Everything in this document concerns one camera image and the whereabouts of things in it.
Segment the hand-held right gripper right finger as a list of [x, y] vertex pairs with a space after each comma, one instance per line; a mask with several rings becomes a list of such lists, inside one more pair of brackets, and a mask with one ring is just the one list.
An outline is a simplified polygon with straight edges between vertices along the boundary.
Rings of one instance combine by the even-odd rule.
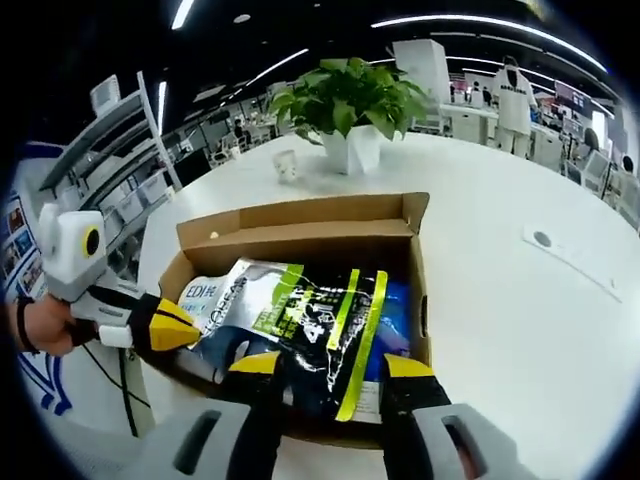
[[468, 404], [452, 403], [434, 370], [386, 354], [382, 450], [389, 479], [534, 479], [506, 433]]

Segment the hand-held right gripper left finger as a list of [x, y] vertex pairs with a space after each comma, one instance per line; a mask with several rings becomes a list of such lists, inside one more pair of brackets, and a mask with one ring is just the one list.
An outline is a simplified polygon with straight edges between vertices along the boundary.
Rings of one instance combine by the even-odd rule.
[[282, 436], [283, 356], [277, 351], [232, 364], [225, 381], [253, 404], [200, 398], [156, 427], [142, 445], [151, 479], [269, 479]]

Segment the person's left hand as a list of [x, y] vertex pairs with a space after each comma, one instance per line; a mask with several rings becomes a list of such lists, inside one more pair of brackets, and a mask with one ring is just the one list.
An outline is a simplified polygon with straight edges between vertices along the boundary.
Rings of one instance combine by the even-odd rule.
[[68, 302], [50, 294], [37, 300], [19, 297], [6, 303], [4, 310], [8, 330], [19, 351], [61, 357], [75, 349], [71, 327], [76, 325], [76, 318]]

